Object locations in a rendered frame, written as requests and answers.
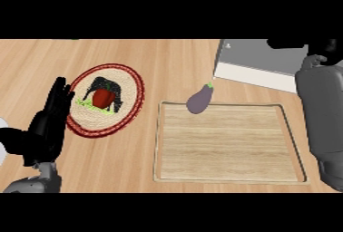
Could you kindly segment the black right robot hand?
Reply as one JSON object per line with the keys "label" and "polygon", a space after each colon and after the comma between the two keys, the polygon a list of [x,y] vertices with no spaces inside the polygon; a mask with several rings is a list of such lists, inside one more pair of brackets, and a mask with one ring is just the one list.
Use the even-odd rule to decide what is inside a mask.
{"label": "black right robot hand", "polygon": [[266,43],[274,49],[294,49],[308,46],[308,55],[321,55],[326,61],[321,65],[330,66],[343,60],[343,39],[268,39]]}

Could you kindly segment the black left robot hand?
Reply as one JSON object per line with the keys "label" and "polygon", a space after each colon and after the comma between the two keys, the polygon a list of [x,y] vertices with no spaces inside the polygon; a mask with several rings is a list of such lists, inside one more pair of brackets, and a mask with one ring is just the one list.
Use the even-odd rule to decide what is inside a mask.
{"label": "black left robot hand", "polygon": [[65,141],[65,121],[76,93],[58,77],[43,110],[33,118],[28,130],[0,129],[0,143],[9,154],[22,155],[24,166],[33,167],[43,162],[53,162],[61,155]]}

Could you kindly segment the pale wooden tray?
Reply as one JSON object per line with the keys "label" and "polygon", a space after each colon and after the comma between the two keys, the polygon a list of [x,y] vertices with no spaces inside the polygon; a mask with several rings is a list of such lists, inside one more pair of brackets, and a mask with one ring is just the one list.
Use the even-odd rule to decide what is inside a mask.
{"label": "pale wooden tray", "polygon": [[161,102],[154,151],[160,182],[306,185],[283,105],[212,103],[200,114]]}

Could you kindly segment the round woven red-rimmed placemat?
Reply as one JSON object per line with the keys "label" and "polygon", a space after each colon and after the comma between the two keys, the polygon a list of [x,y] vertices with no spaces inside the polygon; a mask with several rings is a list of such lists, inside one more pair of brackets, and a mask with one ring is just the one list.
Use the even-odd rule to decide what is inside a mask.
{"label": "round woven red-rimmed placemat", "polygon": [[[93,106],[98,89],[116,93],[116,99],[105,109]],[[76,96],[67,126],[85,138],[104,138],[120,131],[139,114],[145,101],[142,77],[127,65],[101,64],[73,81],[71,91]]]}

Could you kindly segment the grey and white appliance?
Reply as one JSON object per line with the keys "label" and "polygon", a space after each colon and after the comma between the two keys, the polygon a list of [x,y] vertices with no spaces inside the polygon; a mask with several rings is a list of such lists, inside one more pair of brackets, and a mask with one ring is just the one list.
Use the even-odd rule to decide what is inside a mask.
{"label": "grey and white appliance", "polygon": [[213,78],[296,93],[306,48],[272,49],[266,39],[221,39]]}

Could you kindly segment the red bell pepper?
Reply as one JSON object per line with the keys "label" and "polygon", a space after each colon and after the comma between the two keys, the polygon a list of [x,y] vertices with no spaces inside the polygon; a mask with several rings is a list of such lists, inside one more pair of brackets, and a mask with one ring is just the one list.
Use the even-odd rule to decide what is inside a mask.
{"label": "red bell pepper", "polygon": [[107,89],[98,89],[93,94],[93,106],[105,109],[116,99],[116,93]]}

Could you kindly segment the purple eggplant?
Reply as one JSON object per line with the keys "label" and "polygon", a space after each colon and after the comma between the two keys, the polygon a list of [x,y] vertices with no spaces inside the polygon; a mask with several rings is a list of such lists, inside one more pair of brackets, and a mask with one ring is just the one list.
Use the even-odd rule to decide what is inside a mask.
{"label": "purple eggplant", "polygon": [[195,93],[187,101],[187,108],[192,114],[198,114],[206,110],[212,100],[213,90],[212,83],[207,83],[200,92]]}

